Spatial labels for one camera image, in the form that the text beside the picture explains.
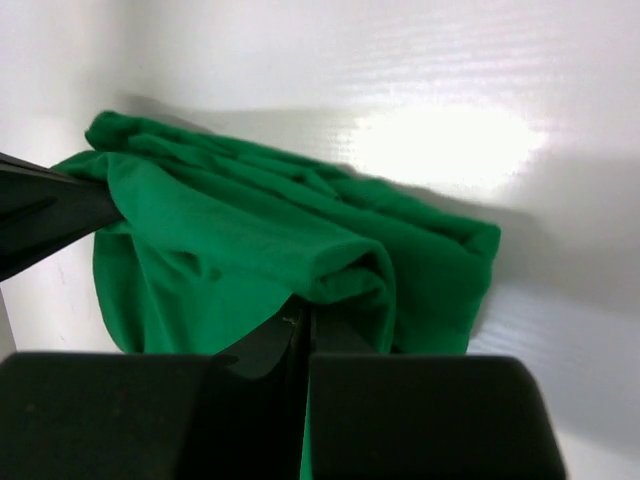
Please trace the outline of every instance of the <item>white wall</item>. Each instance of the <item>white wall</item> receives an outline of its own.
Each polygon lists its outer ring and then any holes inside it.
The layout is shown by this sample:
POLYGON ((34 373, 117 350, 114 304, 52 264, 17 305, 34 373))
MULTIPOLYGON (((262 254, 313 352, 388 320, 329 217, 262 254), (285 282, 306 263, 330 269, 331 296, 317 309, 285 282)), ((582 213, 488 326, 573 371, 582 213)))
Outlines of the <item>white wall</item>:
MULTIPOLYGON (((534 372, 573 478, 635 479, 639 24, 631 0, 4 0, 0 149, 52 164, 99 109, 173 115, 498 222, 471 350, 534 372)), ((19 348, 114 349, 90 240, 3 292, 19 348)))

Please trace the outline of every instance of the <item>green fabric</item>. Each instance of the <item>green fabric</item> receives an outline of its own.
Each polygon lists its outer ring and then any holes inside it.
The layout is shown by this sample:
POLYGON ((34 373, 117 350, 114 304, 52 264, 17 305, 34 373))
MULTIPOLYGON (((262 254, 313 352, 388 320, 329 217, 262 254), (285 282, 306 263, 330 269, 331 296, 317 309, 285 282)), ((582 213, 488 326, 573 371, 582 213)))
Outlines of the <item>green fabric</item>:
POLYGON ((496 226, 378 179, 145 118, 104 112, 86 138, 95 150, 56 168, 106 181, 125 218, 94 250, 100 308, 125 352, 216 353, 292 294, 340 303, 380 352, 466 350, 496 226))

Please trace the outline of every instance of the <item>folded green fabric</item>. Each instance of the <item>folded green fabric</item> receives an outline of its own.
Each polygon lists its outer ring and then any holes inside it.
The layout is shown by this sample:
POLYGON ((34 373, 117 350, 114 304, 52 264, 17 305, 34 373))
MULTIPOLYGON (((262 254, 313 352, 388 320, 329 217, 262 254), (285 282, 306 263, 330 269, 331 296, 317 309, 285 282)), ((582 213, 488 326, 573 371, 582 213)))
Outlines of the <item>folded green fabric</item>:
POLYGON ((377 179, 145 118, 100 114, 56 168, 106 181, 100 308, 125 352, 216 353, 291 295, 340 304, 380 352, 463 353, 500 231, 377 179))

